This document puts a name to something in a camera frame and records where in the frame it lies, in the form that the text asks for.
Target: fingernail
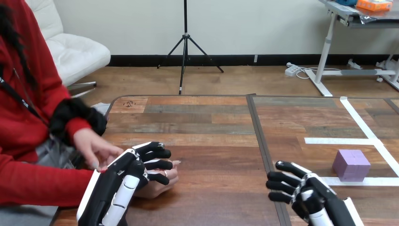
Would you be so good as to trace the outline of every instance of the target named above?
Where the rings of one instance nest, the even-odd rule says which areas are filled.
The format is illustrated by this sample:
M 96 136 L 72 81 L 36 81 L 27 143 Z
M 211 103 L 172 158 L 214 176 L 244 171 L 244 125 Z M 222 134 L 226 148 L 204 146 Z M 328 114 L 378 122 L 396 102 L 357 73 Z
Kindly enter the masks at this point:
M 91 164 L 91 167 L 93 167 L 93 169 L 98 170 L 98 163 L 93 163 L 93 164 Z

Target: black baseboard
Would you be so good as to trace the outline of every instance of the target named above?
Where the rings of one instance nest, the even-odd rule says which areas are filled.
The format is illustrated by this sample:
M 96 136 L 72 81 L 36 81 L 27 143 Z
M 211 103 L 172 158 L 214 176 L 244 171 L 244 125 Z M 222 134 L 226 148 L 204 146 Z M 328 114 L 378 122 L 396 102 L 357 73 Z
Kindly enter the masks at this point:
M 220 66 L 274 66 L 286 65 L 291 62 L 295 65 L 318 65 L 320 54 L 294 54 L 294 55 L 258 55 L 254 63 L 255 55 L 213 55 L 213 61 Z M 112 55 L 108 66 L 113 67 L 156 67 L 166 55 Z M 376 62 L 386 60 L 389 55 L 352 55 L 330 54 L 327 58 L 328 65 L 346 65 L 349 59 L 353 59 L 359 65 L 375 65 Z M 163 66 L 181 66 L 182 56 L 172 55 Z M 191 55 L 188 66 L 212 66 L 203 55 Z

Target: red sweater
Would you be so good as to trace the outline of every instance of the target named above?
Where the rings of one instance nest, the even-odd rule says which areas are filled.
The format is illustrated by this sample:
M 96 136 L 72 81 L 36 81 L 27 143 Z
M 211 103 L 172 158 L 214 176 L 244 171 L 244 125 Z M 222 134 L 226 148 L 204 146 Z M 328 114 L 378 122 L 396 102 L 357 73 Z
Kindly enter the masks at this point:
M 62 85 L 56 66 L 36 19 L 24 0 L 0 0 L 12 9 L 14 28 L 26 46 L 28 66 L 39 84 L 31 91 L 23 76 L 17 52 L 0 36 L 0 64 L 4 66 L 3 79 L 22 98 L 28 91 L 40 115 L 49 119 L 57 105 L 70 98 Z M 13 74 L 20 75 L 22 84 Z M 31 204 L 78 206 L 86 190 L 92 171 L 58 169 L 26 164 L 38 160 L 35 147 L 48 139 L 47 127 L 21 103 L 17 103 L 0 86 L 0 205 Z M 89 124 L 80 118 L 67 124 L 70 137 Z

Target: chair base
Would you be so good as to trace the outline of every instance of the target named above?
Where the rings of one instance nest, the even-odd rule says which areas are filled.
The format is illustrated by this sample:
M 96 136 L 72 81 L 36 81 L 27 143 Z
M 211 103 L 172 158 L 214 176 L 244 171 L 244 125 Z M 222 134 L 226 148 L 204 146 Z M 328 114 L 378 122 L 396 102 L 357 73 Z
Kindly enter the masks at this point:
M 97 87 L 97 82 L 90 81 L 90 82 L 85 82 L 85 83 L 72 84 L 72 85 L 68 86 L 67 88 L 69 91 L 89 88 L 89 90 L 74 94 L 72 96 L 72 97 L 80 97 L 80 96 L 85 95 L 86 93 L 93 91 L 96 87 Z

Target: red sleeve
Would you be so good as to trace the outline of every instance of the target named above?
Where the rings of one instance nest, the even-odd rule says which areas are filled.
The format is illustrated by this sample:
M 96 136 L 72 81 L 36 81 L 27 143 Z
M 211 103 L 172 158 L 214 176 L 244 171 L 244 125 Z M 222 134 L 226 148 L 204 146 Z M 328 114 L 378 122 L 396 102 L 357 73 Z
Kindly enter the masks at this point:
M 23 32 L 24 41 L 28 42 L 29 46 L 26 50 L 29 57 L 29 66 L 33 75 L 40 76 L 38 78 L 42 104 L 40 109 L 48 118 L 51 118 L 58 104 L 66 98 L 71 98 L 71 96 L 67 88 L 62 84 L 50 50 L 41 34 L 32 10 L 24 0 L 21 1 L 21 4 L 23 10 L 18 15 L 18 20 L 26 21 L 26 23 L 21 25 L 21 32 Z M 66 125 L 70 137 L 73 137 L 76 131 L 83 128 L 91 128 L 89 123 L 83 119 L 71 120 Z
M 0 205 L 79 206 L 92 174 L 14 161 L 0 147 Z

